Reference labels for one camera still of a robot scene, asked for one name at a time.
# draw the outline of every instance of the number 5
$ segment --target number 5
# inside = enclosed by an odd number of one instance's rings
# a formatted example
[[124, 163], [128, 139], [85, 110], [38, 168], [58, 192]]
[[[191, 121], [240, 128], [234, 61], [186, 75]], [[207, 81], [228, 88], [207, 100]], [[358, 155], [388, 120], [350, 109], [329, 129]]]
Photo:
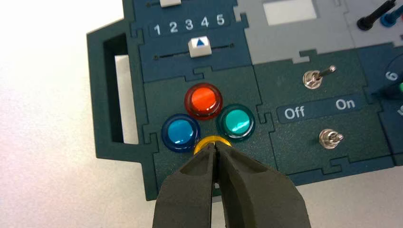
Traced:
[[223, 25], [225, 23], [224, 16], [222, 14], [217, 15], [217, 24]]
[[400, 107], [400, 110], [397, 110], [397, 113], [403, 116], [403, 105]]

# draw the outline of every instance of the blue triangle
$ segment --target blue triangle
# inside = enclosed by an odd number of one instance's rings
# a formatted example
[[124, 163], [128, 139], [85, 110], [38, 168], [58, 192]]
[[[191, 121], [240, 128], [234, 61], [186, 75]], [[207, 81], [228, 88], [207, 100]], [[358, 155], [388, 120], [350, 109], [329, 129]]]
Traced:
[[199, 39], [199, 41], [197, 41], [196, 46], [204, 46], [204, 43], [201, 39]]

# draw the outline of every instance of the number 2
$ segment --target number 2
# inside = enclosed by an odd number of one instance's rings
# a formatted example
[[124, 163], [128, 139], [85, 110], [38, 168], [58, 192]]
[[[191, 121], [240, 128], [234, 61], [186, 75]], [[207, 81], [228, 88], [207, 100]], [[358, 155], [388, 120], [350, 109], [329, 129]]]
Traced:
[[171, 33], [178, 32], [178, 29], [176, 28], [178, 25], [176, 24], [176, 22], [173, 21], [169, 23], [169, 26], [171, 27]]
[[203, 20], [201, 21], [201, 26], [209, 27], [209, 22], [207, 20], [207, 17], [204, 17]]

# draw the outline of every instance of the number 1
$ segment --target number 1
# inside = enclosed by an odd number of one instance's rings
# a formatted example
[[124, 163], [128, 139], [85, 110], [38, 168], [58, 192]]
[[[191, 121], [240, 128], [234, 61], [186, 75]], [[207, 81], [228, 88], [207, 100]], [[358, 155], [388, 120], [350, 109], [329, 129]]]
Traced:
[[158, 34], [158, 35], [161, 35], [160, 25], [155, 26], [155, 27], [154, 27], [154, 30], [157, 31], [157, 34]]

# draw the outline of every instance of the teal indicator light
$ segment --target teal indicator light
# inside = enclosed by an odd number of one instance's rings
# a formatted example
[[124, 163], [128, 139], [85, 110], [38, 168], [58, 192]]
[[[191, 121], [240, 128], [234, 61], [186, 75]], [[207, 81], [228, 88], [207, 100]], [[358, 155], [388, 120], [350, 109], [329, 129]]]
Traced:
[[397, 83], [381, 90], [381, 95], [386, 99], [403, 100], [403, 83]]
[[250, 127], [250, 118], [243, 110], [235, 109], [227, 114], [225, 124], [232, 133], [242, 135]]
[[232, 104], [222, 110], [216, 124], [221, 134], [241, 141], [247, 139], [255, 130], [255, 117], [246, 106]]

